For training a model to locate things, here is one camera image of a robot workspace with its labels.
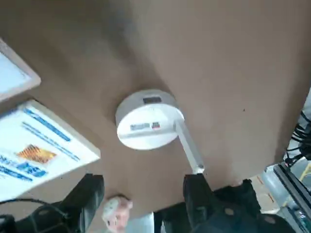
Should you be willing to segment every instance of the sticker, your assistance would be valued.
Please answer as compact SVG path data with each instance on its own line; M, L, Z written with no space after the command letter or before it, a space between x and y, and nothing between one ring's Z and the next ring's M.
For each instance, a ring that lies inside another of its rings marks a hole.
M131 128L131 131L142 130L142 129L150 128L150 124L149 123L136 124L136 125L131 125L130 128Z
M159 123L159 122L153 122L153 123L152 123L152 128L153 128L153 129L160 128L160 123Z

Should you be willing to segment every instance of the white sign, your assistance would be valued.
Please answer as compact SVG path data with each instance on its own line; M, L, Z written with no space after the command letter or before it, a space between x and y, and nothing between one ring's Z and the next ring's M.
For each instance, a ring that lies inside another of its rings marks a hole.
M0 116L0 201L100 158L100 150L31 100Z

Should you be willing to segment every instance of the small figurine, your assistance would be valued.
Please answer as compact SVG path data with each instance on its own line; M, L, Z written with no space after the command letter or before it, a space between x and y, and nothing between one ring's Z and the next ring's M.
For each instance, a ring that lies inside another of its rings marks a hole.
M133 202L123 196L116 196L107 200L102 219L112 233L125 232L132 207Z

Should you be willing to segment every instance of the white frame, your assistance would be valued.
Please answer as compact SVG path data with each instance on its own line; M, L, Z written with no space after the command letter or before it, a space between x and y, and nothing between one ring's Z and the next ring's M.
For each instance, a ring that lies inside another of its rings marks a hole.
M35 73L25 61L18 56L0 37L0 52L3 53L13 64L20 68L23 72L31 77L30 81L24 85L11 89L9 92L0 94L0 102L8 98L18 95L24 91L32 89L41 83L40 77Z

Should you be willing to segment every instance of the cable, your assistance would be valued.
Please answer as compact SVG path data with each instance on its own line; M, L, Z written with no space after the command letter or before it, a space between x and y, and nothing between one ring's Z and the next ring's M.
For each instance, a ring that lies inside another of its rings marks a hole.
M301 146L300 146L300 147L293 148L293 149L288 149L288 150L286 150L286 151L294 151L294 150L297 150L297 149L300 149L300 148L301 148Z
M307 118L307 116L303 113L303 111L301 111L301 116L308 122L311 123L311 120L309 118Z
M51 205L45 201L37 200L37 199L33 199L33 198L15 198L15 199L11 199L11 200L0 201L0 205L6 204L6 203L11 203L11 202L19 202L19 201L21 201L21 202L34 202L34 203L39 203L42 205L49 206L50 208L54 209L56 212L61 214L64 218L68 218L68 215L66 213L64 213L63 211L61 211L56 206L53 206L53 205Z

